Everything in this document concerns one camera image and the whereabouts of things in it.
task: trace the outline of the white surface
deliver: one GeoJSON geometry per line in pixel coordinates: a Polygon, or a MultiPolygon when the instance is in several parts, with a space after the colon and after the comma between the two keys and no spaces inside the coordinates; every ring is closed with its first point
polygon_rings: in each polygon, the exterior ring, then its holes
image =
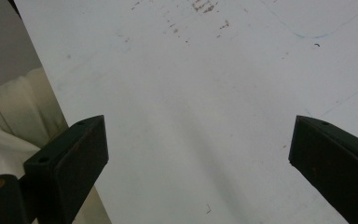
{"type": "Polygon", "coordinates": [[[105,115],[113,223],[345,223],[287,156],[297,114],[358,136],[358,1],[17,4],[68,122],[105,115]]]}

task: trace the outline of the black plastic part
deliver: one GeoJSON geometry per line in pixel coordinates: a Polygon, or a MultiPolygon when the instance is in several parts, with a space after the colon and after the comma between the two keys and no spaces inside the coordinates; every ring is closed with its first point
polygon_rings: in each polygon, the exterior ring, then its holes
{"type": "Polygon", "coordinates": [[[297,116],[289,161],[350,223],[358,223],[358,138],[297,116]]]}
{"type": "Polygon", "coordinates": [[[72,223],[107,161],[103,116],[79,121],[26,161],[39,223],[72,223]]]}
{"type": "Polygon", "coordinates": [[[0,175],[0,224],[30,223],[25,213],[17,177],[0,175]]]}

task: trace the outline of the stain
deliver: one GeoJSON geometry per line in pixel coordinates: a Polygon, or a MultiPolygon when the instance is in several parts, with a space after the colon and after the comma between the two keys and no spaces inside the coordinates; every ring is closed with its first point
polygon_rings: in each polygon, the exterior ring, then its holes
{"type": "Polygon", "coordinates": [[[224,29],[224,28],[227,28],[228,26],[229,26],[229,22],[228,22],[228,20],[226,20],[226,24],[223,25],[222,27],[220,27],[220,30],[224,29]]]}
{"type": "Polygon", "coordinates": [[[204,11],[203,13],[210,12],[210,11],[213,10],[213,8],[214,8],[214,6],[210,6],[210,7],[208,7],[207,9],[205,9],[205,11],[204,11]]]}
{"type": "Polygon", "coordinates": [[[201,0],[197,0],[191,5],[196,11],[199,11],[200,9],[204,8],[207,4],[211,4],[211,2],[208,0],[205,3],[199,5],[200,1],[201,0]]]}

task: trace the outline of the cloth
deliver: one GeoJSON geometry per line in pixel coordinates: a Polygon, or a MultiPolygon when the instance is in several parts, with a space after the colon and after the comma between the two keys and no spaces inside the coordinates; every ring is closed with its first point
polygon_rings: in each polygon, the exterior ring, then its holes
{"type": "MultiPolygon", "coordinates": [[[[21,178],[23,163],[67,128],[43,68],[0,86],[0,175],[21,178]]],[[[95,188],[74,223],[110,223],[95,188]]]]}
{"type": "Polygon", "coordinates": [[[0,86],[0,127],[37,147],[68,128],[43,68],[0,86]]]}

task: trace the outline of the pencil mark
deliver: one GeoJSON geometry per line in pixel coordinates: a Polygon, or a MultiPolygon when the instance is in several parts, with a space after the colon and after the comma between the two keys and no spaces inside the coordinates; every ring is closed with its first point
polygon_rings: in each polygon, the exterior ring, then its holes
{"type": "Polygon", "coordinates": [[[212,211],[212,209],[211,209],[211,207],[209,206],[209,204],[206,204],[207,206],[208,206],[208,212],[206,212],[206,214],[209,214],[211,211],[212,211]]]}
{"type": "Polygon", "coordinates": [[[358,94],[358,91],[356,91],[354,94],[350,95],[349,97],[347,97],[346,99],[342,100],[341,102],[339,102],[337,105],[333,106],[332,108],[328,109],[326,112],[324,112],[321,115],[321,118],[324,117],[325,115],[329,114],[331,111],[333,111],[334,109],[336,109],[337,107],[343,105],[345,102],[349,101],[352,97],[356,96],[358,94]]]}
{"type": "Polygon", "coordinates": [[[283,21],[283,19],[274,11],[271,9],[271,7],[269,6],[269,4],[267,2],[265,2],[264,0],[259,0],[266,8],[267,10],[278,20],[278,22],[280,22],[283,26],[285,26],[292,34],[296,35],[299,38],[309,38],[309,39],[319,39],[319,38],[323,38],[326,37],[328,35],[332,35],[333,33],[337,32],[338,30],[340,30],[342,27],[344,27],[345,25],[347,25],[348,23],[351,23],[352,21],[354,21],[357,17],[358,17],[358,13],[353,15],[351,18],[349,18],[348,20],[342,22],[340,25],[336,26],[336,28],[332,29],[330,32],[327,32],[323,35],[302,35],[296,31],[294,31],[294,29],[289,26],[286,22],[283,21]]]}

